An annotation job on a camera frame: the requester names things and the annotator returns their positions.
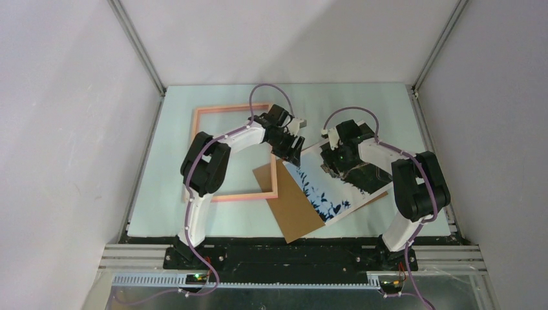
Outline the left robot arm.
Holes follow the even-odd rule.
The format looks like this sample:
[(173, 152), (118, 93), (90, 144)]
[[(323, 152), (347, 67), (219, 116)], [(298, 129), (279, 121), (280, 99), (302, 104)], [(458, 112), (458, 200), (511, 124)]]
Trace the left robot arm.
[(180, 167), (188, 201), (184, 224), (178, 233), (186, 245), (179, 260), (187, 268), (196, 269), (203, 264), (204, 251), (197, 245), (205, 240), (209, 205), (225, 180), (231, 155), (267, 143), (272, 155), (300, 167), (305, 138), (299, 130), (305, 126), (306, 120), (273, 105), (267, 112), (252, 115), (245, 124), (217, 137), (206, 132), (196, 134)]

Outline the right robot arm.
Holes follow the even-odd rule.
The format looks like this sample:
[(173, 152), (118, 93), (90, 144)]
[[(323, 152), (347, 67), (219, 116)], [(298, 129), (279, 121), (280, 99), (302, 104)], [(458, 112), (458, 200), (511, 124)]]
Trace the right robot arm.
[(364, 192), (373, 184), (392, 184), (397, 213), (380, 236), (376, 262), (385, 270), (401, 263), (401, 252), (410, 250), (422, 226), (436, 220), (450, 203), (450, 193), (436, 155), (430, 151), (411, 154), (378, 137), (378, 131), (354, 120), (323, 129), (322, 168), (334, 178)]

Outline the pink wooden photo frame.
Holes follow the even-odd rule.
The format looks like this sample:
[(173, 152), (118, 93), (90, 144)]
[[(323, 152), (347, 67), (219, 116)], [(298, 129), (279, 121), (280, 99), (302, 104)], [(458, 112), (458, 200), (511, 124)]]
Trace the pink wooden photo frame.
[[(193, 118), (192, 118), (192, 131), (191, 137), (195, 137), (198, 133), (200, 127), (200, 117), (202, 114), (215, 114), (215, 113), (228, 113), (228, 112), (242, 112), (249, 111), (248, 104), (239, 104), (239, 105), (217, 105), (210, 107), (197, 107), (194, 109)], [(269, 176), (269, 188), (268, 191), (246, 193), (246, 194), (227, 194), (219, 195), (215, 194), (212, 197), (212, 202), (239, 202), (239, 201), (249, 201), (249, 200), (267, 200), (278, 198), (278, 184), (277, 184), (277, 166), (276, 166), (276, 157), (273, 154), (270, 154), (270, 163), (268, 164), (268, 176)]]

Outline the Great Wall photo print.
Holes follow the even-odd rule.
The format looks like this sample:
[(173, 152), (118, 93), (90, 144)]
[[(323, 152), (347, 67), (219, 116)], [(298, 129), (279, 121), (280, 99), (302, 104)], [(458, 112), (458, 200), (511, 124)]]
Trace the Great Wall photo print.
[(355, 196), (351, 194), (352, 187), (359, 192), (366, 192), (369, 196), (392, 188), (392, 176), (388, 172), (363, 160), (360, 160), (360, 164), (345, 176), (330, 176), (321, 167), (323, 163), (321, 145), (326, 142), (328, 142), (326, 139), (322, 139), (304, 149), (300, 157), (300, 167), (297, 167), (308, 175), (308, 181), (313, 177), (319, 178), (318, 189), (323, 189), (325, 192), (350, 194), (350, 197), (354, 198)]

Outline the clear acrylic sheet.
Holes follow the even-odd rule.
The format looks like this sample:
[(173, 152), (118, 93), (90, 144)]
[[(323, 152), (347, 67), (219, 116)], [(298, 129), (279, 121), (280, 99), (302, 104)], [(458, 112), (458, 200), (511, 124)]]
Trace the clear acrylic sheet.
[[(249, 123), (248, 110), (205, 112), (198, 120), (198, 131), (204, 131), (214, 137), (232, 131)], [(237, 153), (232, 152), (225, 180), (217, 196), (252, 194), (263, 192), (253, 170), (271, 162), (270, 146), (266, 143), (253, 145)]]

